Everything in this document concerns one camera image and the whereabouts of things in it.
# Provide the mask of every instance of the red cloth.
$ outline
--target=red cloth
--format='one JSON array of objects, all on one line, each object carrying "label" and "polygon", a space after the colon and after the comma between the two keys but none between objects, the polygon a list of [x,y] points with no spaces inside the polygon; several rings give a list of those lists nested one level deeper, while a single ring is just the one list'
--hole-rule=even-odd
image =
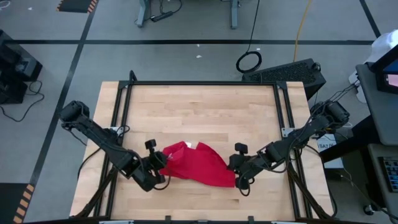
[{"label": "red cloth", "polygon": [[198,143],[196,149],[179,142],[164,148],[167,169],[160,170],[163,175],[181,179],[192,179],[215,187],[234,187],[235,173],[228,170],[223,158],[216,151]]}]

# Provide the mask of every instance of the black keyboard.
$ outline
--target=black keyboard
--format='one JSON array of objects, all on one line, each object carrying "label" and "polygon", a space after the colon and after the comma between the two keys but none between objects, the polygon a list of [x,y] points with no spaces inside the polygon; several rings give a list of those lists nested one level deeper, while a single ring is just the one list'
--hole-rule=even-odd
[{"label": "black keyboard", "polygon": [[379,157],[390,192],[398,193],[398,157]]},{"label": "black keyboard", "polygon": [[306,59],[248,73],[245,74],[244,77],[247,81],[252,82],[259,82],[262,80],[264,82],[288,81],[309,84],[316,80],[314,75],[319,72],[311,68],[313,64],[314,62],[312,59]]}]

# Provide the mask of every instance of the wooden tabletop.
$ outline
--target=wooden tabletop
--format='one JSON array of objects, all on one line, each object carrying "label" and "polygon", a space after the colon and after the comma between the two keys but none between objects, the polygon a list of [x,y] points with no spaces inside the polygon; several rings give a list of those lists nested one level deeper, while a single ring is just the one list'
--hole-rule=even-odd
[{"label": "wooden tabletop", "polygon": [[[99,93],[93,119],[104,128],[110,126],[117,86],[117,82],[103,82]],[[302,127],[310,115],[303,85],[288,83],[288,89],[295,125]],[[284,122],[289,126],[283,93],[279,93]],[[149,153],[144,145],[149,139],[156,139],[157,150],[179,141],[191,142],[192,147],[203,142],[228,163],[236,142],[247,144],[253,155],[271,141],[281,139],[271,86],[133,86],[127,125],[131,130],[123,146],[142,157]],[[314,140],[309,145],[317,149]],[[97,148],[89,141],[85,158]],[[77,214],[98,188],[103,157],[100,151],[81,170],[70,215]],[[309,191],[332,214],[320,158],[305,148],[302,161]],[[298,188],[297,195],[304,217]],[[105,192],[101,214],[107,199]],[[112,219],[164,220],[166,215],[173,220],[247,220],[248,216],[255,220],[294,220],[286,173],[261,172],[248,197],[236,188],[210,187],[178,178],[172,178],[163,191],[145,192],[132,179],[118,176]]]}]

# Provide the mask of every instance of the cable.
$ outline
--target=cable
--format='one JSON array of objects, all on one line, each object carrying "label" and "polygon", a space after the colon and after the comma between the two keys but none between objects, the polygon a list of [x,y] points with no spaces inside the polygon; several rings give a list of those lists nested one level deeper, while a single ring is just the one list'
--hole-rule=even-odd
[{"label": "cable", "polygon": [[347,86],[344,90],[337,91],[335,94],[333,94],[333,96],[331,96],[329,98],[329,100],[334,101],[334,102],[338,101],[339,99],[341,99],[341,97],[339,98],[339,96],[341,96],[341,94],[352,90],[353,87],[356,86],[356,82],[358,82],[358,80],[356,80],[353,84]]},{"label": "cable", "polygon": [[149,1],[149,17],[148,17],[147,19],[144,19],[144,22],[148,21],[151,17],[152,17],[152,1]]},{"label": "cable", "polygon": [[248,192],[245,194],[245,193],[243,193],[243,191],[242,191],[242,189],[241,189],[241,182],[242,182],[243,177],[244,177],[248,172],[249,172],[249,171],[246,171],[244,174],[242,174],[242,175],[239,177],[239,180],[238,180],[238,189],[239,189],[239,192],[240,192],[243,196],[245,196],[245,197],[249,196],[249,194],[250,194],[250,191],[251,191],[251,189],[250,189],[250,183],[248,184]]},{"label": "cable", "polygon": [[346,90],[346,92],[345,92],[344,94],[342,94],[339,98],[335,99],[335,101],[339,101],[339,100],[342,99],[342,97],[345,96],[345,94],[347,94],[350,90],[352,90],[352,89],[354,89],[354,88],[356,88],[356,87],[358,87],[358,86],[359,86],[359,84],[358,84],[358,85],[353,85],[350,89]]},{"label": "cable", "polygon": [[[331,98],[333,98],[338,92],[342,92],[342,91],[337,91],[335,94],[332,95]],[[307,121],[305,122],[305,124],[304,124],[304,126],[303,126],[303,128],[302,128],[301,133],[290,143],[289,149],[288,149],[288,151],[287,151],[287,154],[286,154],[286,156],[285,156],[285,160],[284,160],[284,161],[280,161],[280,162],[278,162],[277,164],[273,165],[272,167],[262,167],[262,166],[259,166],[259,167],[262,168],[262,169],[264,169],[264,170],[267,170],[267,171],[269,171],[269,172],[274,172],[274,173],[277,173],[277,174],[282,174],[282,173],[284,173],[284,172],[287,170],[287,166],[286,166],[283,170],[280,170],[280,171],[273,170],[273,169],[275,169],[277,166],[281,165],[281,162],[285,162],[285,163],[290,162],[290,161],[289,161],[289,159],[290,159],[290,152],[291,152],[292,149],[293,149],[293,148],[292,148],[293,144],[296,142],[297,139],[300,139],[300,137],[303,135],[304,131],[306,130],[306,128],[307,128],[307,126],[308,126],[308,124],[309,124],[309,122],[310,122],[312,116],[313,116],[320,108],[323,107],[324,103],[325,103],[325,102],[323,102],[321,105],[319,105],[317,108],[315,108],[315,109],[312,111],[310,117],[309,117],[309,118],[307,119]],[[265,159],[261,156],[261,152],[257,151],[257,155],[266,163]]]},{"label": "cable", "polygon": [[336,132],[335,134],[339,134],[340,136],[342,136],[343,138],[345,138],[346,140],[348,140],[347,136],[344,136],[344,135],[341,134],[341,133]]},{"label": "cable", "polygon": [[344,175],[341,175],[341,174],[340,174],[340,176],[341,176],[342,178],[348,180],[349,182],[351,182],[351,185],[353,185],[359,192],[361,192],[362,196],[363,196],[364,198],[366,198],[367,200],[369,200],[369,201],[372,203],[372,205],[376,206],[377,209],[379,209],[380,211],[384,212],[384,213],[385,213],[386,215],[388,215],[390,218],[393,218],[393,219],[395,219],[395,220],[398,221],[398,217],[397,217],[397,216],[395,216],[395,215],[389,213],[387,210],[383,209],[383,208],[382,208],[380,205],[378,205],[374,200],[372,200],[372,199],[371,199],[370,197],[368,197],[365,193],[363,193],[362,190],[361,190],[352,180],[350,180],[348,177],[345,177]]},{"label": "cable", "polygon": [[298,46],[298,43],[299,43],[299,37],[300,37],[300,33],[301,33],[301,28],[303,27],[303,24],[304,24],[304,21],[305,21],[305,18],[307,16],[307,12],[308,12],[308,9],[310,8],[311,3],[312,3],[312,0],[308,0],[308,4],[307,4],[307,6],[305,8],[305,11],[304,11],[304,14],[303,14],[303,18],[301,19],[300,27],[298,27],[296,41],[294,43],[293,62],[296,61],[297,46]]},{"label": "cable", "polygon": [[[39,89],[38,89],[37,91],[32,90],[32,84],[33,84],[33,83],[39,83],[39,84],[40,84]],[[23,120],[25,119],[27,113],[29,112],[29,110],[30,110],[36,103],[38,103],[38,102],[44,100],[44,97],[45,97],[44,94],[40,93],[40,90],[42,89],[42,86],[43,86],[43,83],[42,83],[41,81],[38,81],[38,80],[36,80],[36,81],[34,81],[34,82],[31,82],[31,83],[29,84],[29,91],[31,91],[32,93],[26,93],[25,95],[28,95],[28,96],[40,95],[40,96],[42,96],[42,97],[41,97],[40,99],[38,99],[37,101],[33,102],[33,103],[27,108],[26,112],[24,113],[24,115],[22,116],[21,119],[15,119],[15,118],[13,118],[12,116],[9,116],[9,115],[6,113],[6,111],[4,110],[4,108],[3,108],[2,106],[0,106],[0,109],[1,109],[1,111],[2,111],[2,113],[3,113],[3,115],[4,115],[5,117],[7,117],[7,118],[9,118],[9,119],[11,119],[11,120],[13,120],[13,121],[15,121],[15,122],[21,122],[21,121],[23,121]]]},{"label": "cable", "polygon": [[67,130],[67,131],[69,131],[70,134],[72,134],[72,136],[73,136],[75,139],[79,140],[83,145],[87,146],[87,144],[86,144],[85,142],[83,142],[83,140],[81,140],[80,138],[78,138],[78,137],[75,135],[75,133],[72,132],[72,130]]},{"label": "cable", "polygon": [[117,133],[121,128],[124,128],[124,130],[123,130],[122,133],[119,134],[119,136],[118,136],[119,138],[120,138],[120,137],[123,137],[124,134],[128,133],[128,132],[131,130],[130,126],[124,125],[124,126],[120,126],[120,127],[116,130],[116,133]]},{"label": "cable", "polygon": [[164,163],[156,156],[156,154],[155,154],[155,158],[167,169],[167,172],[169,173],[169,178],[167,179],[167,184],[166,184],[164,187],[161,187],[161,188],[154,187],[155,190],[164,190],[164,189],[166,189],[166,188],[169,186],[169,184],[170,184],[170,181],[171,181],[171,178],[172,178],[172,176],[171,176],[171,171],[170,171],[170,169],[166,166],[166,164],[164,164]]},{"label": "cable", "polygon": [[[260,0],[257,0],[257,8],[256,8],[256,15],[254,16],[254,22],[253,22],[253,28],[251,30],[251,35],[250,35],[250,41],[249,41],[249,47],[247,49],[247,51],[238,59],[238,61],[236,62],[236,69],[241,72],[241,73],[249,73],[249,72],[254,72],[257,69],[259,69],[261,63],[262,63],[262,57],[261,54],[257,51],[249,51],[250,50],[250,46],[251,46],[251,42],[253,40],[253,33],[254,33],[254,28],[256,27],[256,21],[257,21],[257,14],[259,12],[259,6],[260,6]],[[256,55],[257,58],[259,59],[257,65],[255,65],[254,67],[247,69],[247,70],[243,70],[240,67],[240,63],[242,61],[243,58],[245,58],[248,55]]]},{"label": "cable", "polygon": [[[306,144],[305,146],[307,146],[309,149],[311,149],[313,152],[315,152],[316,155],[319,156],[319,158],[321,159],[321,162],[322,162],[323,169],[325,169],[325,164],[323,163],[323,160],[322,160],[322,157],[321,157],[319,151],[316,150],[314,147],[309,146],[308,144]],[[330,191],[329,185],[328,185],[328,191],[329,191],[329,195],[330,195],[331,202],[332,202],[332,204],[333,204],[333,210],[334,210],[334,212],[333,212],[333,214],[331,215],[331,217],[332,217],[332,218],[335,218],[336,215],[337,215],[337,211],[338,211],[338,209],[337,209],[337,203],[336,203],[335,197],[333,196],[332,192]]]},{"label": "cable", "polygon": [[0,1],[0,4],[2,4],[3,2],[6,4],[4,6],[0,6],[0,11],[2,11],[2,9],[5,9],[11,5],[11,1]]},{"label": "cable", "polygon": [[315,94],[315,101],[314,101],[314,103],[313,103],[314,105],[317,103],[317,99],[318,99],[318,92],[319,92],[319,91],[317,91],[317,94]]},{"label": "cable", "polygon": [[83,166],[85,165],[85,163],[87,162],[87,160],[88,160],[89,158],[93,157],[93,156],[94,156],[97,152],[99,152],[100,150],[101,150],[101,148],[98,148],[97,150],[95,150],[93,153],[91,153],[91,154],[81,163],[81,165],[80,165],[80,167],[79,167],[79,171],[77,172],[77,179],[79,179],[81,168],[83,168]]},{"label": "cable", "polygon": [[[172,11],[173,14],[178,12],[182,8],[182,0],[179,0],[179,1],[180,1],[180,7],[176,11]],[[159,11],[160,11],[161,14],[164,14],[164,12],[163,12],[163,0],[159,0],[159,3],[160,3]]]}]

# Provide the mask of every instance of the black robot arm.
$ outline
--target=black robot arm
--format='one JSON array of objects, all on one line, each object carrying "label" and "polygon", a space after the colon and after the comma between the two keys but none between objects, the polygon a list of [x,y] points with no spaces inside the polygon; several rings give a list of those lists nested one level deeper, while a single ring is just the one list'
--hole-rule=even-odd
[{"label": "black robot arm", "polygon": [[156,184],[165,182],[164,176],[159,174],[159,169],[165,167],[167,160],[163,153],[154,151],[155,140],[145,143],[150,154],[141,158],[136,152],[120,146],[116,131],[103,129],[90,119],[88,107],[79,101],[72,101],[66,105],[60,113],[60,119],[62,128],[67,131],[72,131],[75,128],[83,133],[105,151],[113,166],[125,178],[132,177],[143,190],[148,192]]},{"label": "black robot arm", "polygon": [[[349,113],[338,102],[320,102],[313,108],[314,110],[311,111],[312,115],[304,127],[292,131],[286,138],[280,141],[271,142],[258,150],[255,156],[246,156],[248,153],[246,145],[241,143],[235,145],[235,150],[239,151],[239,154],[233,154],[229,157],[228,168],[238,174],[235,181],[237,188],[240,190],[249,189],[250,184],[253,183],[250,180],[258,173],[263,170],[273,171],[285,161],[289,161],[290,151],[305,147],[312,135],[322,135],[326,130],[340,128],[348,122]],[[304,196],[308,198],[317,215],[320,218],[329,218],[319,204],[317,204],[311,193],[301,183],[291,163],[287,165],[287,172],[303,192]]]}]

